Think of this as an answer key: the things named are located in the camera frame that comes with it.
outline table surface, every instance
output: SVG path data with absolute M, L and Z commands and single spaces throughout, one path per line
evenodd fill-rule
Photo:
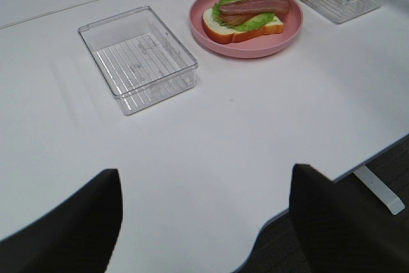
M 194 1 L 99 0 L 0 30 L 0 238 L 118 168 L 108 272 L 231 272 L 288 207 L 294 163 L 335 179 L 407 135 L 408 0 L 341 25 L 301 4 L 297 40 L 248 60 L 196 43 Z M 123 116 L 77 29 L 143 5 L 197 58 L 198 81 Z

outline gray carpet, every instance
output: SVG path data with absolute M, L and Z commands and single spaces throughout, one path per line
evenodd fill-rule
M 366 166 L 406 205 L 393 216 L 387 207 L 354 175 L 336 184 L 369 207 L 409 229 L 409 136 L 369 161 Z M 288 214 L 271 222 L 259 234 L 247 262 L 236 273 L 310 273 Z

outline sandwich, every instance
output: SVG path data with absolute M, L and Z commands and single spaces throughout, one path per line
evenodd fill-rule
M 220 0 L 203 12 L 202 25 L 214 42 L 238 43 L 282 33 L 284 23 L 277 13 L 288 12 L 288 0 Z

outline bread slice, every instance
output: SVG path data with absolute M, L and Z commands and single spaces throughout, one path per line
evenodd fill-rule
M 213 20 L 212 8 L 203 12 L 202 25 L 207 36 L 214 42 L 220 44 L 243 42 L 261 35 L 272 35 L 284 31 L 284 24 L 277 16 L 268 24 L 252 31 L 241 32 L 233 28 L 221 26 L 218 22 Z

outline pink plate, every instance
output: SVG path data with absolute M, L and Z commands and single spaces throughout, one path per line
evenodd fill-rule
M 260 58 L 279 52 L 297 37 L 302 26 L 302 10 L 295 0 L 289 0 L 289 13 L 278 15 L 284 22 L 284 32 L 262 35 L 240 43 L 219 44 L 208 38 L 202 27 L 202 14 L 219 0 L 196 0 L 189 11 L 190 29 L 195 39 L 210 50 L 234 58 Z

